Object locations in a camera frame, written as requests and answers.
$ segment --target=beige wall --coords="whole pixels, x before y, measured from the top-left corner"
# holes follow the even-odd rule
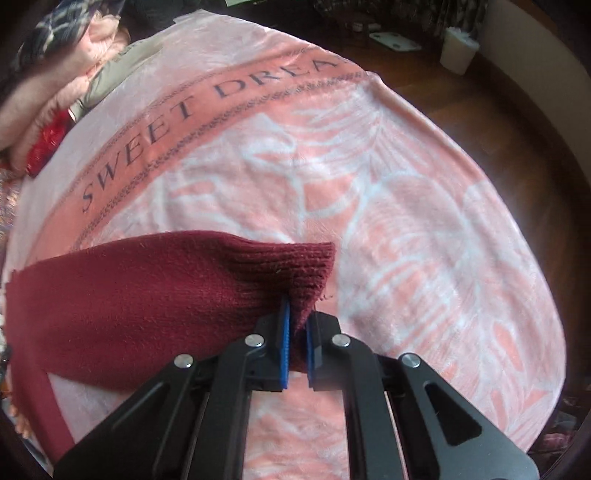
[[[591,77],[554,34],[509,0],[489,0],[480,50],[564,138],[591,182]]]

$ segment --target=silver screw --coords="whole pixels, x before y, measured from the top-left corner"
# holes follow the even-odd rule
[[[179,368],[189,368],[193,365],[193,357],[188,353],[181,353],[174,359],[174,364]]]
[[[351,343],[351,338],[348,337],[347,335],[345,335],[344,333],[337,333],[336,335],[333,335],[332,337],[332,342],[336,345],[336,346],[349,346]]]
[[[402,363],[410,368],[417,368],[421,364],[421,359],[414,353],[405,353],[402,356]]]
[[[265,338],[257,333],[252,333],[244,339],[244,343],[253,348],[259,348],[265,343]]]

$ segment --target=patterned curtain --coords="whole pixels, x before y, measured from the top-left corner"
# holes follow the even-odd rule
[[[447,27],[459,27],[472,38],[484,20],[488,0],[393,0],[392,15],[443,38]]]

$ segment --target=red object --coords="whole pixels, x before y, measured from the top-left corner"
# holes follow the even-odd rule
[[[52,122],[43,127],[39,139],[27,153],[27,174],[36,177],[60,146],[72,127],[68,110],[57,112]]]
[[[41,261],[7,285],[13,402],[52,462],[74,442],[47,374],[131,391],[177,354],[216,355],[291,302],[295,343],[326,286],[333,244],[218,232],[129,238]]]

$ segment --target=white trash can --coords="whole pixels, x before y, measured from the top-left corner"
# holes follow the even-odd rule
[[[445,31],[439,63],[453,73],[464,75],[479,48],[480,44],[471,39],[469,34],[450,27]]]

